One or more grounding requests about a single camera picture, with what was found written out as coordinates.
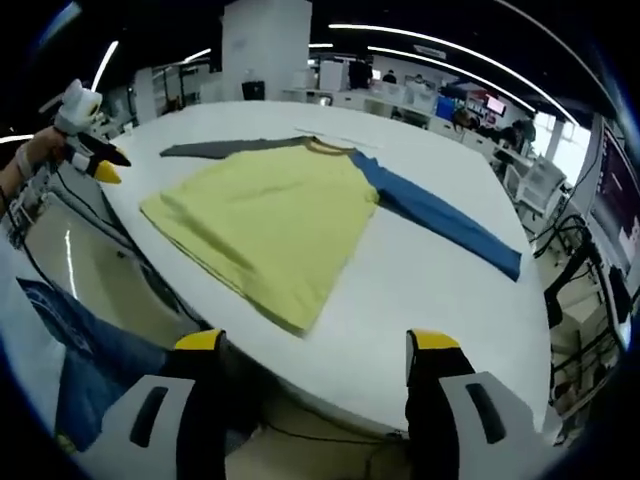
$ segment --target person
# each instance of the person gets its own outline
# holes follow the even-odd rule
[[[398,83],[396,76],[393,74],[393,70],[389,70],[384,77],[382,77],[383,82],[387,83]]]
[[[358,56],[356,61],[349,65],[349,88],[356,90],[358,88],[369,88],[373,79],[373,69],[369,65],[364,56]]]
[[[0,218],[30,171],[60,159],[63,146],[52,127],[20,146],[0,171]],[[4,230],[0,266],[0,350],[49,434],[66,451],[83,451],[100,433],[106,410],[144,375],[158,373],[167,352],[96,318],[49,284]]]
[[[504,141],[505,147],[516,152],[522,150],[525,140],[533,142],[536,138],[536,129],[531,120],[516,120],[510,126],[502,129],[491,128],[481,125],[478,118],[465,108],[459,108],[453,113],[452,123],[455,130],[458,130],[458,127],[466,128],[495,143]]]

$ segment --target leg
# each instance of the leg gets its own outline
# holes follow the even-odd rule
[[[20,284],[58,341],[77,350],[120,382],[132,385],[164,365],[163,348],[96,318],[62,289],[53,291],[43,283],[24,280]]]
[[[106,410],[142,376],[158,373],[166,352],[97,319],[61,290],[20,284],[51,334],[67,346],[56,423],[83,451],[100,433]]]

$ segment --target pillar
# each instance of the pillar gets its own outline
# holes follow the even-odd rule
[[[307,68],[311,3],[307,0],[237,0],[222,19],[225,100],[242,100],[242,83],[265,82],[265,98],[282,100],[296,70]]]
[[[551,131],[551,139],[549,140],[549,146],[544,158],[553,162],[556,152],[558,151],[558,145],[560,144],[560,138],[562,138],[562,129],[564,128],[564,122],[556,117],[556,123],[553,124],[553,130]]]
[[[138,70],[133,80],[133,91],[136,95],[136,117],[138,124],[147,123],[158,115],[156,113],[156,99],[153,93],[153,71],[151,68]]]

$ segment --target round table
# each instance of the round table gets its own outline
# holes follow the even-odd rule
[[[139,211],[141,200],[215,161],[160,157],[167,147],[305,132],[355,146],[476,220],[522,252],[520,279],[378,208],[316,323],[296,336],[209,275]],[[371,114],[285,102],[197,105],[113,143],[132,166],[119,169],[122,184],[103,189],[137,246],[203,319],[307,401],[374,432],[406,431],[405,335],[421,328],[455,338],[476,371],[489,371],[509,387],[541,428],[550,375],[543,290],[516,212],[479,153]]]

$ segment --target person's hand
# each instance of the person's hand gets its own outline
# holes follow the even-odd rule
[[[36,166],[48,158],[62,161],[62,147],[64,146],[64,136],[53,127],[47,127],[36,133],[31,140],[25,143],[27,160]]]

